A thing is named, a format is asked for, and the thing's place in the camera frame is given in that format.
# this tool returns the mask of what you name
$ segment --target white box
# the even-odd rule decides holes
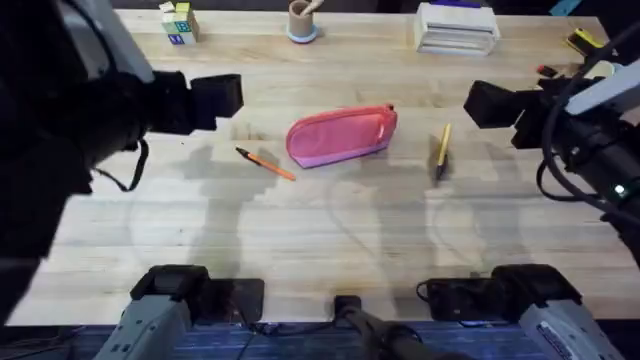
[[[500,39],[493,9],[421,3],[414,21],[418,52],[488,55]]]

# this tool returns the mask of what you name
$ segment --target wooden tabletop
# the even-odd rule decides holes
[[[170,263],[264,279],[270,321],[324,320],[336,294],[361,296],[383,319],[428,319],[419,281],[512,263],[557,267],[599,318],[640,317],[640,273],[600,214],[544,199],[540,151],[516,151],[512,130],[479,130],[462,109],[474,80],[526,89],[537,65],[580,62],[563,39],[576,27],[604,39],[597,20],[499,17],[495,51],[464,57],[416,53],[411,15],[320,13],[322,36],[301,46],[285,36],[284,13],[201,11],[202,42],[172,46],[158,11],[119,14],[156,69],[242,74],[245,106],[215,133],[150,134],[135,192],[97,177],[93,196],[72,199],[12,324],[115,323],[140,277]],[[312,170],[288,157],[297,119],[383,103],[399,114],[388,150]],[[433,150],[449,122],[450,176],[436,187]],[[118,154],[103,167],[128,180],[135,161]]]

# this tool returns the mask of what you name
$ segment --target blue floor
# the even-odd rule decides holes
[[[640,359],[636,346],[640,338],[639,321],[600,321],[600,326],[614,345],[628,360]],[[464,328],[457,323],[408,323],[423,339],[426,346],[440,351],[462,352],[474,359],[542,360],[545,356],[517,326],[495,328]],[[295,331],[308,324],[287,325],[282,331]],[[114,326],[82,328],[76,336],[60,344],[54,351],[25,360],[85,360],[92,359],[102,347]],[[73,328],[66,328],[67,333]],[[7,348],[25,338],[51,338],[58,328],[12,328],[0,330],[0,360],[23,354],[33,349],[51,346],[41,342],[30,348]],[[237,359],[251,334],[236,325],[221,324],[196,327],[180,341],[172,359]],[[255,336],[242,354],[242,359],[301,359],[347,360],[363,359],[362,344],[357,333],[350,330],[329,329],[312,335],[286,338]]]

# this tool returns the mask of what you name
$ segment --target orange pen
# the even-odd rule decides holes
[[[282,176],[285,179],[289,179],[291,181],[296,181],[296,177],[292,173],[290,173],[288,171],[285,171],[285,170],[282,170],[279,167],[260,159],[257,155],[254,155],[254,154],[248,152],[247,150],[241,149],[239,147],[236,147],[236,151],[239,152],[240,155],[242,155],[243,158],[254,162],[256,165],[265,167],[265,168],[273,171],[274,173]]]

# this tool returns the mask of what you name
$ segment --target pink pencil case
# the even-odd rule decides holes
[[[287,152],[310,168],[379,151],[389,146],[398,115],[392,105],[351,107],[296,121]]]

